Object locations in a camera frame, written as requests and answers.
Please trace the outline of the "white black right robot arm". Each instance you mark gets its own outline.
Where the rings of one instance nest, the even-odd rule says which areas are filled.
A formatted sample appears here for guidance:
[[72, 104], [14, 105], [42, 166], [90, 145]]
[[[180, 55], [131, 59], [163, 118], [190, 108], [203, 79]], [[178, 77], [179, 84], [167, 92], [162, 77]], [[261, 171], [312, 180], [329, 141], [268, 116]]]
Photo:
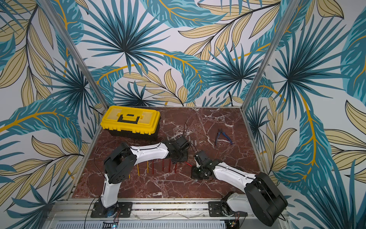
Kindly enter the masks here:
[[218, 159], [210, 159], [204, 151], [196, 154], [194, 159], [193, 179], [215, 178], [242, 191], [242, 194], [229, 192], [220, 201], [209, 202], [211, 217], [253, 214], [260, 222], [271, 227], [288, 206], [285, 196], [266, 173], [243, 172]]

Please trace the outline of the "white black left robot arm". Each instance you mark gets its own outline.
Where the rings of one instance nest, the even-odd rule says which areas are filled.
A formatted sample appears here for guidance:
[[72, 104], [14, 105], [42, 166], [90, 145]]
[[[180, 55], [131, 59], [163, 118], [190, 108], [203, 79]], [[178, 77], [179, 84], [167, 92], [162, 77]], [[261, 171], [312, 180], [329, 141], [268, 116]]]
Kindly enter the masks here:
[[186, 162], [190, 142], [181, 136], [147, 146], [129, 146], [122, 142], [104, 161], [105, 182], [100, 198], [104, 208], [117, 204], [121, 183], [128, 178], [134, 166], [156, 159], [170, 159], [172, 163]]

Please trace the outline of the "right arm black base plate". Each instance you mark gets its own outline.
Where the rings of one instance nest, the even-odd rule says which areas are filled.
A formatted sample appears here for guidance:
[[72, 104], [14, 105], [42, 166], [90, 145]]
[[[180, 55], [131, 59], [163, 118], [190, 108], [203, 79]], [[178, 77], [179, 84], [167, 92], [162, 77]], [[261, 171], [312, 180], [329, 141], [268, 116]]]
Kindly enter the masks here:
[[210, 201], [208, 202], [208, 211], [210, 217], [246, 217], [247, 212], [237, 211], [234, 212], [229, 208], [226, 203], [221, 201]]

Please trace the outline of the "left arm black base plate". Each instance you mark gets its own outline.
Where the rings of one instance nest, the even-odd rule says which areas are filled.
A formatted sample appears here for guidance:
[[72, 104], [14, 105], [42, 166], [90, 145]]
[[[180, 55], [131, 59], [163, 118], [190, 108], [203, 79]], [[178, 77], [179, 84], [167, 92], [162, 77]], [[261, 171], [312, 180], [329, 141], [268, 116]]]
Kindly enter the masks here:
[[91, 212], [91, 218], [129, 218], [132, 211], [132, 202], [117, 202], [111, 207], [104, 207], [97, 201]]

